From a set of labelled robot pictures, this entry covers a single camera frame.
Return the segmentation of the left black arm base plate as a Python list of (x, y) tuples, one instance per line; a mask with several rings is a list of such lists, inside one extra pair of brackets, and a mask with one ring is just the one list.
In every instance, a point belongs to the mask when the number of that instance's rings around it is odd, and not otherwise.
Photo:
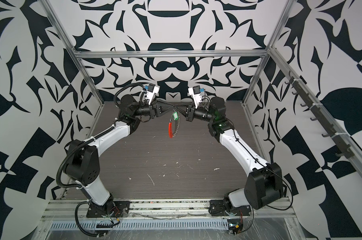
[(103, 206), (90, 203), (87, 218), (101, 218), (110, 216), (112, 218), (120, 218), (129, 213), (130, 201), (108, 201)]

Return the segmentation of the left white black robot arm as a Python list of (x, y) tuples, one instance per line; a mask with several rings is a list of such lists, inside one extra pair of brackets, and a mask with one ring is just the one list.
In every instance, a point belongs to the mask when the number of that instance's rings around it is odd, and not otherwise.
[(88, 203), (100, 208), (107, 208), (113, 202), (112, 194), (101, 179), (101, 156), (117, 142), (132, 135), (142, 123), (141, 117), (161, 117), (175, 110), (176, 105), (163, 100), (140, 103), (126, 95), (117, 108), (119, 115), (109, 128), (86, 140), (70, 143), (69, 151), (56, 173), (59, 187), (81, 190)]

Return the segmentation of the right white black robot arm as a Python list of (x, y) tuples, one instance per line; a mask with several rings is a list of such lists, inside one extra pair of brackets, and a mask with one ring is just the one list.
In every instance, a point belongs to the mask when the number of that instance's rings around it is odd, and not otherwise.
[(209, 133), (229, 150), (247, 175), (244, 188), (224, 197), (227, 210), (242, 206), (258, 210), (283, 197), (281, 168), (277, 163), (268, 163), (240, 137), (233, 122), (226, 117), (224, 99), (212, 98), (208, 108), (189, 105), (185, 110), (178, 110), (189, 122), (195, 119), (208, 122)]

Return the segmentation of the silver keyring with red tag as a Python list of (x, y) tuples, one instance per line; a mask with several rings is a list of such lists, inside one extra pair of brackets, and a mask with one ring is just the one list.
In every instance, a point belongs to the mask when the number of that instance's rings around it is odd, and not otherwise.
[(168, 133), (171, 139), (177, 136), (179, 128), (180, 128), (180, 120), (175, 122), (173, 116), (171, 116), (168, 126)]

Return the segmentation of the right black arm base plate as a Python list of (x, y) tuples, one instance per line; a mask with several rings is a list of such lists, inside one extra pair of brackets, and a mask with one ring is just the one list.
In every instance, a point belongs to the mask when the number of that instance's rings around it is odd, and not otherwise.
[(222, 200), (210, 200), (208, 212), (214, 217), (239, 217), (250, 216), (250, 206), (233, 207), (227, 199)]

